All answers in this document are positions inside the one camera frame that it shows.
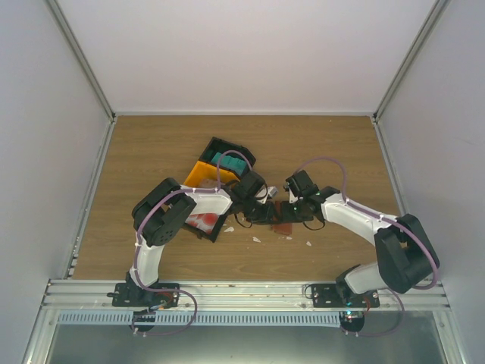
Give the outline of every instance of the black plastic bracket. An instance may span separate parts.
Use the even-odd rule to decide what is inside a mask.
[[[172,289],[179,290],[178,283],[161,283],[156,282],[150,286],[156,290]],[[173,293],[157,293],[143,290],[131,279],[130,273],[127,273],[127,279],[124,283],[118,283],[114,286],[114,292],[108,293],[112,298],[113,307],[153,307],[162,305],[164,309],[177,307],[179,295]]]
[[[376,290],[363,294],[356,294],[346,302],[343,301],[335,283],[317,283],[309,286],[311,289],[311,300],[315,308],[366,308],[368,300],[371,308],[380,306],[379,296]]]

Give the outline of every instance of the wooden surface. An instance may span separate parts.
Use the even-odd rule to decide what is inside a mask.
[[[166,177],[182,183],[212,136],[249,148],[257,159],[255,170],[268,185],[279,187],[277,199],[287,199],[281,187],[302,162],[329,155],[346,166],[351,198],[383,212],[398,212],[368,118],[122,117],[114,129],[74,278],[124,279],[134,251],[132,208]],[[305,170],[320,188],[340,188],[342,175],[332,163],[316,162]],[[333,224],[320,231],[293,225],[291,240],[269,226],[244,229],[232,217],[224,228],[229,226],[235,231],[221,231],[216,243],[180,231],[165,247],[160,277],[333,280],[353,265],[375,260],[372,245]]]

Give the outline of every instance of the robotic arm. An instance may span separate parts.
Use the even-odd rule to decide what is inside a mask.
[[[196,189],[181,186],[173,178],[163,180],[133,210],[134,227],[142,234],[137,234],[136,258],[127,273],[127,282],[112,295],[113,305],[152,307],[163,299],[148,292],[147,287],[171,288],[158,283],[164,245],[190,215],[202,213],[243,213],[253,224],[305,223],[316,218],[322,223],[339,224],[363,237],[375,246],[377,261],[351,267],[336,278],[336,292],[347,306],[356,296],[385,287],[405,293],[433,272],[429,257],[402,229],[414,234],[436,267],[440,265],[421,223],[413,215],[400,218],[385,215],[348,199],[333,187],[320,190],[303,170],[286,179],[289,201],[258,199],[256,196],[264,189],[268,194],[265,186],[264,179],[254,171],[221,189]],[[154,209],[164,204],[170,208]]]

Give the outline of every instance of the aluminum frame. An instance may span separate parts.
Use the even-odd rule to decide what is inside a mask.
[[[436,0],[434,2],[433,7],[428,13],[426,19],[424,20],[424,23],[421,26],[417,36],[415,37],[415,40],[411,44],[411,47],[406,53],[406,56],[399,66],[399,69],[397,70],[396,75],[391,81],[391,84],[389,85],[386,93],[384,94],[384,97],[377,106],[377,110],[374,113],[374,117],[376,118],[377,123],[379,123],[379,120],[386,110],[386,107],[393,99],[396,90],[399,88],[399,85],[404,80],[404,77],[408,73],[409,68],[412,66],[414,60],[418,56],[419,51],[423,48],[423,45],[433,31],[438,20],[441,18],[441,15],[445,11],[448,4],[449,0]]]
[[[99,100],[99,103],[102,105],[110,121],[113,121],[115,116],[113,109],[109,105],[109,101],[106,98],[105,93],[103,92],[101,86],[99,85],[99,82],[96,79],[96,76],[94,75],[94,72],[92,71],[92,68],[89,65],[88,60],[86,59],[86,56],[84,55],[83,50],[81,49],[72,29],[70,28],[70,25],[67,22],[66,17],[64,16],[61,6],[58,4],[57,0],[45,0],[45,3],[48,5],[48,8],[51,11],[52,16],[58,23],[61,33],[64,35],[67,41],[67,44],[69,44],[71,50],[73,51],[74,56],[76,57],[81,68],[83,69],[84,74],[86,75],[89,83],[92,86],[94,93],[96,94]]]
[[[119,281],[78,281],[78,280],[52,280],[48,283],[39,316],[33,330],[30,343],[24,357],[24,363],[45,363],[49,357],[49,349],[55,339],[57,325],[71,323],[73,325],[92,325],[93,320],[99,317],[98,325],[125,325],[119,322],[119,316],[129,315],[130,311],[139,308],[113,307],[108,292],[114,290]],[[180,281],[180,287],[188,290],[198,300],[199,312],[210,317],[211,315],[241,316],[244,315],[249,324],[257,325],[251,321],[251,316],[273,317],[271,325],[301,325],[301,326],[330,326],[334,324],[335,315],[343,310],[335,308],[314,308],[312,301],[305,295],[305,288],[310,283],[305,281],[274,282],[274,281]],[[396,312],[399,305],[394,296],[387,290],[379,290],[380,308],[375,311]],[[450,363],[466,363],[463,355],[462,343],[457,340],[456,328],[452,320],[448,300],[441,283],[432,290],[410,290],[401,295],[406,311],[432,311],[435,317],[436,328],[440,333],[446,360]],[[190,298],[181,296],[179,306],[163,312],[161,315],[183,316],[185,319],[192,315],[193,304]],[[66,322],[66,314],[84,315],[83,319]],[[314,317],[328,316],[327,320]],[[300,317],[301,322],[291,321]],[[205,320],[203,325],[219,325],[219,322]],[[161,320],[160,325],[173,323],[170,319]]]
[[[74,238],[74,242],[72,243],[73,249],[71,250],[67,264],[64,265],[64,278],[69,278],[74,273],[74,267],[76,266],[77,262],[77,255],[79,253],[81,243],[83,242],[89,213],[91,212],[92,202],[94,201],[94,196],[98,188],[99,178],[101,177],[101,172],[105,164],[106,155],[108,154],[108,149],[111,138],[113,137],[116,121],[117,118],[114,118],[113,121],[109,123],[106,127],[105,135],[99,147],[98,156],[95,161],[95,167],[91,175],[91,180],[89,181],[88,190],[86,191],[86,195],[84,196],[83,207],[77,223],[78,228]]]

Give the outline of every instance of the purple cable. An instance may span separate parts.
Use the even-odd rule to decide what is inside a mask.
[[[399,306],[401,307],[401,316],[399,317],[399,322],[397,323],[396,326],[394,326],[390,330],[387,330],[387,331],[384,331],[384,332],[377,332],[375,334],[372,334],[372,333],[371,334],[359,334],[358,332],[347,331],[342,326],[340,326],[340,329],[343,332],[345,332],[346,334],[348,334],[349,332],[352,333],[352,334],[355,334],[356,337],[357,336],[361,336],[361,337],[382,337],[382,336],[394,334],[396,331],[398,331],[401,328],[402,323],[404,322],[404,312],[405,312],[404,304],[402,303],[401,297],[399,297],[399,295],[396,292],[394,292],[393,290],[389,290],[389,289],[388,289],[388,291],[394,295],[394,297],[397,299]]]
[[[221,161],[222,161],[222,157],[224,157],[225,155],[227,155],[229,153],[237,154],[240,157],[242,157],[242,159],[244,159],[246,161],[246,163],[248,164],[249,170],[252,171],[251,163],[249,163],[248,159],[241,152],[238,152],[237,150],[227,150],[226,152],[222,153],[221,156],[219,157],[219,159],[217,160],[217,189],[218,190],[220,190],[221,186],[222,186],[222,183],[221,183]]]
[[[342,187],[341,187],[341,193],[342,193],[342,198],[344,199],[344,201],[346,201],[347,205],[349,205],[350,207],[352,207],[353,209],[355,209],[357,211],[360,211],[360,212],[362,212],[362,213],[364,213],[364,214],[366,214],[368,216],[371,216],[372,218],[378,218],[378,219],[380,219],[380,215],[379,214],[376,214],[375,212],[372,212],[372,211],[368,211],[367,209],[365,209],[365,208],[363,208],[361,206],[358,206],[355,203],[352,203],[352,201],[350,201],[347,198],[347,196],[346,196],[347,172],[346,172],[346,169],[343,166],[343,164],[340,161],[338,161],[337,159],[334,159],[334,158],[331,158],[331,157],[326,157],[326,156],[315,157],[315,158],[312,158],[312,159],[306,161],[302,165],[300,165],[296,169],[295,173],[301,171],[306,165],[309,165],[312,162],[316,162],[316,161],[320,161],[320,160],[330,161],[330,162],[336,163],[340,167],[340,170],[342,171],[342,174],[343,174],[343,182],[342,182]],[[437,284],[437,281],[438,281],[438,276],[439,276],[438,275],[438,267],[437,267],[437,265],[436,265],[433,257],[431,256],[430,252],[424,246],[424,244],[418,239],[418,237],[416,235],[414,235],[412,233],[412,231],[410,231],[405,226],[402,226],[400,223],[398,223],[398,222],[396,222],[394,220],[391,220],[389,218],[386,218],[386,217],[382,217],[382,221],[384,221],[384,222],[386,222],[388,224],[391,224],[391,225],[397,227],[401,231],[404,231],[419,246],[419,248],[421,249],[421,251],[423,252],[423,254],[427,257],[427,259],[430,262],[431,268],[433,269],[433,280],[431,281],[431,283],[429,283],[426,286],[414,286],[414,289],[416,289],[416,290],[429,290],[430,288],[433,288]],[[402,316],[401,316],[401,319],[399,320],[398,324],[394,328],[392,328],[392,329],[390,329],[388,331],[385,331],[385,332],[380,332],[380,333],[376,333],[376,334],[358,334],[358,333],[355,333],[355,336],[362,336],[362,337],[381,337],[381,336],[393,334],[393,333],[395,333],[396,331],[398,331],[401,328],[401,325],[404,322],[404,312],[405,312],[404,304],[402,303],[401,298],[399,297],[399,295],[396,292],[394,292],[391,289],[389,289],[388,291],[394,295],[394,297],[397,299],[399,305],[401,306]],[[347,330],[344,330],[342,327],[340,327],[340,328],[344,332],[348,333]]]
[[[216,190],[215,189],[203,189],[203,188],[196,188],[196,189],[193,189],[193,188],[184,188],[184,189],[180,189],[180,190],[175,190],[174,192],[172,193],[169,193],[168,195],[166,195],[163,199],[161,199],[155,206],[153,206],[153,209],[147,214],[147,216],[143,219],[142,223],[140,224],[138,230],[136,231],[136,237],[138,239],[139,242],[142,241],[142,231],[143,231],[143,228],[146,226],[146,223],[149,221],[149,219],[157,212],[157,210],[159,208],[161,208],[162,205],[164,205],[169,199],[171,199],[172,197],[180,194],[180,193],[191,193],[191,192],[197,192],[197,193],[215,193]],[[150,287],[147,287],[143,284],[142,280],[140,279],[139,277],[139,273],[138,273],[138,256],[139,256],[139,252],[140,252],[140,249],[141,249],[141,246],[140,245],[136,245],[136,250],[135,250],[135,257],[133,259],[133,270],[134,270],[134,273],[135,273],[135,279],[136,279],[136,283],[144,290],[147,290],[149,292],[158,292],[158,293],[164,293],[164,292],[176,292],[176,293],[181,293],[181,294],[185,294],[187,295],[193,302],[194,302],[194,313],[192,315],[192,318],[190,319],[190,321],[187,323],[187,325],[183,326],[182,328],[179,328],[178,330],[174,330],[174,331],[169,331],[169,332],[161,332],[161,333],[151,333],[151,334],[147,334],[146,332],[143,333],[143,336],[168,336],[168,335],[173,335],[173,334],[178,334],[184,330],[186,330],[195,320],[196,320],[196,317],[197,317],[197,300],[196,298],[189,292],[185,291],[185,290],[176,290],[176,289],[155,289],[155,288],[150,288]],[[133,333],[137,334],[136,330],[135,330],[135,318],[133,317],[133,322],[132,322],[132,325],[131,325],[131,328],[133,330]]]
[[[315,157],[315,158],[309,159],[308,161],[306,161],[305,163],[300,165],[296,169],[295,173],[301,171],[306,165],[309,165],[312,162],[316,162],[316,161],[320,161],[320,160],[330,161],[330,162],[336,163],[340,167],[340,170],[342,171],[342,174],[343,174],[343,182],[342,182],[342,187],[341,187],[342,198],[344,199],[344,201],[346,201],[347,205],[349,205],[350,207],[352,207],[353,209],[355,209],[357,211],[360,211],[360,212],[362,212],[362,213],[364,213],[368,216],[371,216],[372,218],[380,219],[379,214],[376,214],[375,212],[369,211],[369,210],[367,210],[367,209],[365,209],[361,206],[358,206],[347,198],[347,195],[346,195],[347,172],[346,172],[345,167],[343,166],[343,164],[340,161],[338,161],[334,158],[331,158],[331,157],[326,157],[326,156]],[[438,277],[439,277],[438,267],[437,267],[437,264],[435,263],[433,257],[431,256],[430,252],[424,246],[424,244],[418,239],[418,237],[416,235],[414,235],[412,233],[412,231],[410,231],[408,228],[402,226],[399,222],[391,220],[390,218],[386,218],[386,217],[382,217],[382,221],[397,227],[401,231],[404,231],[419,246],[419,248],[421,249],[423,254],[426,256],[426,258],[430,262],[431,269],[433,270],[433,280],[431,281],[431,283],[427,284],[426,286],[414,286],[414,289],[416,289],[416,290],[429,290],[429,289],[433,288],[434,286],[436,286],[436,284],[438,282]]]

